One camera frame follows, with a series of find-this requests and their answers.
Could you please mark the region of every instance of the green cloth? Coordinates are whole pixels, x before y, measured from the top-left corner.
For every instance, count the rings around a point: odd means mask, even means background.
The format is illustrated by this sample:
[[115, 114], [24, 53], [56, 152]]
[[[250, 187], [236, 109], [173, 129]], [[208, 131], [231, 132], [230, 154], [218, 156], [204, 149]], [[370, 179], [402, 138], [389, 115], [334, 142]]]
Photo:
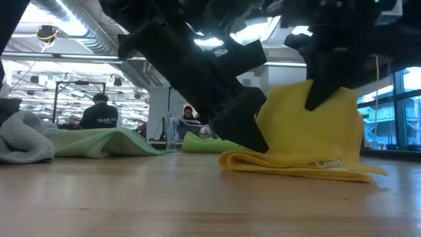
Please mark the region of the green cloth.
[[168, 153], [156, 150], [145, 138], [126, 128], [55, 130], [45, 136], [54, 145], [55, 157], [104, 158]]
[[225, 151], [238, 149], [239, 145], [220, 138], [202, 139], [195, 134], [188, 132], [183, 140], [183, 151], [192, 153], [223, 153]]

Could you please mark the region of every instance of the yellow towel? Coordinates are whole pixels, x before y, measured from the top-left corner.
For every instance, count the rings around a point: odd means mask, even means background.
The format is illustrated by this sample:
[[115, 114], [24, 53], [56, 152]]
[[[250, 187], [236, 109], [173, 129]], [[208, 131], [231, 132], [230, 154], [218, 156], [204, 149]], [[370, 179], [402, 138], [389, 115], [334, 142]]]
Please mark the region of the yellow towel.
[[269, 151], [246, 148], [222, 154], [220, 165], [249, 171], [329, 180], [373, 182], [379, 167], [360, 163], [362, 118], [355, 92], [341, 88], [314, 111], [305, 110], [312, 81], [272, 88], [257, 124]]

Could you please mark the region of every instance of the gray fabric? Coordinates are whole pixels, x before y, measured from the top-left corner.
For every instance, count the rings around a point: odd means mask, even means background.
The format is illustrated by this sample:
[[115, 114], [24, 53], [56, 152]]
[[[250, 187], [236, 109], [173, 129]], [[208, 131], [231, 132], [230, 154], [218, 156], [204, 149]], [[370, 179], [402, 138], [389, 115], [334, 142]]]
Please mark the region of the gray fabric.
[[30, 164], [54, 159], [54, 145], [44, 134], [56, 129], [33, 113], [15, 113], [0, 127], [0, 162]]

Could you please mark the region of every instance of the man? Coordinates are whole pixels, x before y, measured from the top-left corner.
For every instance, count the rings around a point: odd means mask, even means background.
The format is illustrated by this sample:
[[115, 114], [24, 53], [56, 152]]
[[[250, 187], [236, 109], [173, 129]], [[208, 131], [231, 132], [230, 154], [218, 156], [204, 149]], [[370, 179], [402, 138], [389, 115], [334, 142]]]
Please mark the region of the man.
[[200, 136], [201, 127], [199, 125], [197, 118], [193, 116], [193, 108], [191, 106], [184, 107], [183, 119], [178, 123], [179, 139], [183, 140], [187, 132], [193, 132], [197, 136]]
[[115, 107], [107, 105], [108, 97], [99, 93], [93, 97], [94, 106], [85, 110], [80, 127], [82, 129], [116, 128], [118, 111]]
[[190, 106], [186, 106], [184, 108], [183, 119], [184, 120], [196, 120], [196, 118], [193, 116], [193, 109]]

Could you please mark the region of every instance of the black robotic arm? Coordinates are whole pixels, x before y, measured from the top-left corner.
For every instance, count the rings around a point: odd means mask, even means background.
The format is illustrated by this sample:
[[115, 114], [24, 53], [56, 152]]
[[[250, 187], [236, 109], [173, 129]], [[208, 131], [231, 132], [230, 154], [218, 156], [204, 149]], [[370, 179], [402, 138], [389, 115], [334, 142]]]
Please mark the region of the black robotic arm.
[[[285, 44], [300, 52], [313, 85], [306, 109], [312, 111], [340, 87], [355, 88], [381, 72], [419, 65], [419, 14], [377, 26], [383, 11], [396, 0], [99, 0], [105, 14], [129, 32], [120, 36], [120, 57], [140, 51], [191, 103], [203, 124], [222, 138], [265, 152], [268, 149], [254, 117], [265, 97], [259, 89], [244, 88], [236, 76], [266, 62], [260, 41], [240, 45], [230, 36], [238, 17], [281, 15], [280, 26], [309, 26], [313, 36], [290, 35]], [[419, 1], [408, 9], [421, 9]], [[194, 43], [197, 32], [216, 37], [228, 52], [217, 57]]]

